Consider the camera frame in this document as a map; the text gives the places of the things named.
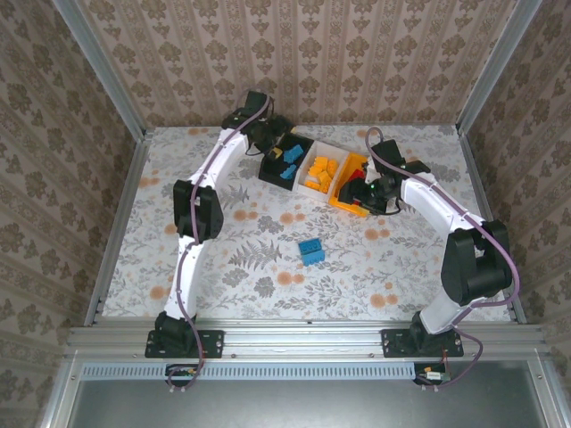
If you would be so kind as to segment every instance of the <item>vent grille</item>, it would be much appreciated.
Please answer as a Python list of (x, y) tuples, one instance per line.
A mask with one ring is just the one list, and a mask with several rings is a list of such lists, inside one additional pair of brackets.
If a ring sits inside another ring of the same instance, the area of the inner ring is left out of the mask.
[[(86, 363), (81, 380), (165, 380), (166, 363)], [(414, 363), (264, 364), (206, 363), (204, 380), (414, 379)], [(173, 379), (185, 379), (173, 376)]]

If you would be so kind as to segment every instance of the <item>cable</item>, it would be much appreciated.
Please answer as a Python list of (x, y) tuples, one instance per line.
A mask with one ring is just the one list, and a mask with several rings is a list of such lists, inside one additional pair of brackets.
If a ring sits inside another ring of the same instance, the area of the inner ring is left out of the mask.
[(206, 166), (204, 167), (204, 170), (202, 172), (202, 174), (200, 176), (198, 176), (198, 179), (196, 180), (196, 183), (194, 183), (193, 186), (193, 192), (190, 195), (190, 218), (191, 218), (191, 222), (192, 222), (192, 229), (193, 229), (193, 238), (194, 240), (188, 244), (185, 248), (185, 251), (183, 252), (182, 256), (180, 256), (180, 261), (178, 262), (178, 268), (177, 268), (177, 304), (178, 307), (180, 308), (180, 312), (182, 312), (182, 315), (185, 317), (185, 320), (187, 321), (187, 323), (190, 325), (190, 328), (193, 331), (194, 334), (194, 339), (196, 340), (196, 343), (198, 345), (198, 367), (196, 368), (196, 372), (194, 373), (194, 376), (192, 377), (192, 379), (190, 379), (188, 381), (188, 383), (185, 386), (182, 387), (178, 387), (175, 386), (172, 383), (172, 374), (174, 373), (173, 371), (170, 372), (169, 378), (167, 380), (167, 384), (170, 387), (171, 391), (174, 390), (181, 390), (184, 391), (185, 388), (190, 388), (194, 382), (196, 382), (196, 379), (198, 378), (199, 374), (201, 373), (202, 369), (203, 369), (203, 365), (204, 365), (204, 357), (203, 357), (203, 344), (200, 341), (200, 336), (198, 334), (198, 330), (196, 329), (196, 325), (194, 325), (194, 321), (193, 319), (188, 315), (188, 313), (186, 312), (185, 309), (185, 305), (183, 304), (182, 298), (180, 297), (180, 294), (182, 293), (181, 290), (181, 277), (182, 277), (182, 267), (183, 267), (183, 263), (186, 259), (186, 255), (188, 254), (188, 252), (190, 251), (190, 249), (192, 247), (194, 247), (195, 245), (198, 245), (200, 243), (199, 239), (198, 239), (198, 225), (196, 223), (196, 210), (195, 210), (195, 203), (196, 203), (196, 194), (198, 193), (198, 187), (200, 186), (200, 184), (202, 183), (202, 181), (204, 180), (204, 178), (206, 177), (206, 175), (208, 174), (208, 171), (210, 169), (210, 167), (212, 166), (212, 163), (214, 163), (214, 160), (216, 159), (216, 157), (219, 155), (219, 153), (221, 152), (221, 150), (224, 148), (224, 146), (230, 141), (232, 140), (232, 138), (238, 133), (240, 132), (242, 129), (244, 129), (245, 127), (247, 127), (250, 123), (252, 123), (253, 121), (255, 121), (258, 117), (260, 117), (260, 115), (268, 109), (269, 106), (269, 100), (270, 97), (269, 95), (266, 95), (266, 102), (264, 103), (264, 105), (260, 108), (259, 111), (257, 111), (255, 114), (253, 114), (250, 118), (248, 118), (247, 120), (245, 120), (242, 124), (240, 124), (240, 126), (238, 126), (236, 129), (234, 129), (225, 139), (224, 141), (218, 146), (218, 148), (216, 149), (216, 151), (214, 152), (214, 154), (209, 158), (208, 162), (206, 163)]
[(394, 206), (396, 207), (395, 211), (391, 211), (391, 212), (385, 212), (383, 214), (379, 214), (379, 216), (394, 216), (395, 214), (398, 214), (399, 212), (401, 212), (401, 205), (399, 205), (399, 200), (400, 198), (396, 198), (394, 200)]
[(439, 386), (435, 386), (432, 385), (428, 380), (423, 379), (421, 377), (419, 377), (418, 379), (422, 379), (422, 381), (426, 381), (426, 383), (428, 383), (429, 386), (432, 386), (433, 389), (435, 391), (437, 391), (438, 389), (441, 388), (445, 388), (447, 386), (452, 386), (454, 383), (458, 382), (465, 374), (467, 374), (472, 367), (476, 364), (476, 362), (478, 361), (478, 359), (480, 359), (480, 357), (482, 356), (482, 352), (484, 352), (484, 344), (477, 339), (476, 337), (464, 333), (462, 332), (458, 327), (457, 324), (464, 319), (471, 311), (473, 308), (488, 308), (488, 307), (494, 307), (494, 306), (503, 306), (503, 305), (509, 305), (519, 294), (519, 273), (517, 272), (517, 268), (516, 268), (516, 264), (514, 263), (514, 260), (509, 256), (508, 252), (501, 246), (500, 243), (498, 243), (498, 241), (496, 241), (493, 236), (491, 236), (482, 226), (480, 226), (468, 213), (467, 210), (463, 210), (451, 197), (449, 197), (445, 192), (443, 192), (437, 185), (433, 186), (433, 183), (431, 183), (430, 181), (426, 180), (423, 177), (420, 177), (416, 174), (411, 174), (408, 171), (395, 167), (394, 165), (391, 165), (389, 162), (387, 162), (386, 160), (384, 160), (383, 158), (381, 158), (380, 156), (378, 156), (375, 152), (373, 152), (373, 149), (368, 141), (370, 134), (372, 131), (376, 131), (379, 134), (379, 137), (381, 139), (381, 142), (383, 142), (383, 131), (381, 131), (381, 129), (379, 127), (371, 127), (368, 129), (367, 134), (365, 135), (365, 145), (367, 146), (368, 151), (370, 152), (371, 156), (379, 161), (383, 166), (404, 175), (405, 177), (408, 178), (412, 178), (414, 180), (417, 180), (418, 182), (422, 183), (423, 185), (428, 185), (431, 186), (432, 189), (434, 189), (434, 191), (436, 193), (438, 193), (438, 195), (440, 195), (454, 210), (456, 210), (456, 212), (458, 212), (460, 215), (462, 215), (463, 218), (466, 219), (466, 221), (473, 226), (480, 234), (482, 234), (483, 237), (485, 237), (494, 247), (495, 249), (501, 254), (501, 256), (506, 260), (506, 263), (509, 266), (509, 270), (511, 271), (512, 274), (512, 278), (514, 281), (514, 291), (513, 293), (505, 300), (501, 300), (501, 301), (484, 301), (481, 303), (475, 303), (474, 305), (468, 305), (468, 307), (461, 313), (459, 314), (456, 318), (454, 318), (451, 322), (452, 328), (453, 330), (458, 333), (460, 336), (463, 336), (467, 339), (469, 339), (470, 341), (474, 341), (478, 344), (479, 346), (479, 350), (476, 353), (476, 355), (474, 356), (474, 359), (470, 362), (470, 364), (468, 364), (468, 367), (466, 367), (458, 376), (456, 376), (454, 379), (451, 379), (450, 381), (443, 383)]
[(465, 337), (466, 339), (469, 339), (472, 342), (476, 342), (478, 344), (478, 352), (476, 353), (476, 355), (474, 356), (474, 359), (472, 359), (472, 361), (470, 361), (470, 363), (468, 364), (468, 366), (462, 370), (462, 372), (460, 372), (460, 374), (458, 376), (456, 376), (454, 379), (449, 380), (446, 383), (441, 383), (440, 385), (434, 385), (432, 384), (430, 381), (428, 381), (427, 379), (425, 379), (424, 377), (420, 377), (417, 376), (417, 379), (419, 379), (420, 381), (422, 381), (423, 383), (426, 384), (426, 386), (430, 386), (432, 387), (432, 389), (434, 391), (438, 391), (441, 388), (446, 388), (448, 386), (452, 386), (454, 383), (458, 382), (462, 377), (464, 377), (470, 370), (472, 370), (472, 368), (476, 365), (476, 363), (478, 362), (478, 360), (480, 359), (480, 357), (482, 357), (482, 353), (484, 352), (484, 344), (482, 343), (482, 341), (480, 341), (478, 338), (472, 336), (471, 334), (468, 333), (464, 333), (463, 331), (461, 331), (458, 327), (454, 327), (454, 331), (456, 333), (458, 333), (460, 336)]

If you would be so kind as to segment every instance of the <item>gray floor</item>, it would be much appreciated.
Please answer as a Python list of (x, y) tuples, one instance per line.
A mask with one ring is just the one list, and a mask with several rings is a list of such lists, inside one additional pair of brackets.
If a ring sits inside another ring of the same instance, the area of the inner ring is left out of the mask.
[(438, 393), (408, 381), (204, 381), (172, 394), (156, 381), (83, 382), (70, 426), (543, 427), (525, 368), (480, 363), (460, 383)]

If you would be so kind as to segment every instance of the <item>floral tablecloth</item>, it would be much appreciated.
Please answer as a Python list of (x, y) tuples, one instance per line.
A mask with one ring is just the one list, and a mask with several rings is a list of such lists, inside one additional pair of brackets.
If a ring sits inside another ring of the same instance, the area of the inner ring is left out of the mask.
[[(419, 158), (442, 186), (478, 212), (453, 126), (390, 126), (407, 160)], [(302, 136), (365, 154), (366, 128), (298, 127)], [(219, 128), (158, 128), (149, 150), (103, 315), (156, 316), (177, 261), (172, 185), (188, 178)], [(198, 316), (409, 320), (442, 287), (444, 242), (411, 207), (392, 217), (348, 212), (264, 183), (244, 158), (219, 190), (225, 223), (202, 266)], [(297, 243), (318, 237), (326, 260), (304, 267)], [(508, 321), (504, 308), (473, 320)]]

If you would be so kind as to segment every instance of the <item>white container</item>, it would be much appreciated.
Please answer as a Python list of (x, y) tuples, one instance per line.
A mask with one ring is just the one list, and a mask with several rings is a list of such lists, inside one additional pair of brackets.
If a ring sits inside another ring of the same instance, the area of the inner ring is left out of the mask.
[[(329, 203), (329, 199), (331, 198), (331, 195), (333, 194), (333, 190), (335, 188), (335, 183), (339, 178), (339, 174), (341, 173), (341, 169), (343, 168), (343, 165), (348, 155), (349, 152), (334, 147), (333, 145), (321, 143), (320, 141), (313, 142), (310, 150), (303, 159), (302, 165), (300, 165), (297, 174), (295, 175), (295, 183), (294, 187), (292, 188), (292, 191), (304, 194), (317, 201)], [(337, 161), (337, 171), (335, 172), (335, 175), (331, 180), (331, 185), (329, 186), (329, 192), (327, 193), (322, 193), (319, 190), (313, 190), (305, 185), (306, 180), (315, 181), (316, 183), (318, 182), (316, 177), (311, 177), (308, 174), (310, 168), (313, 166), (313, 161), (318, 156), (323, 156), (328, 159), (335, 159)]]

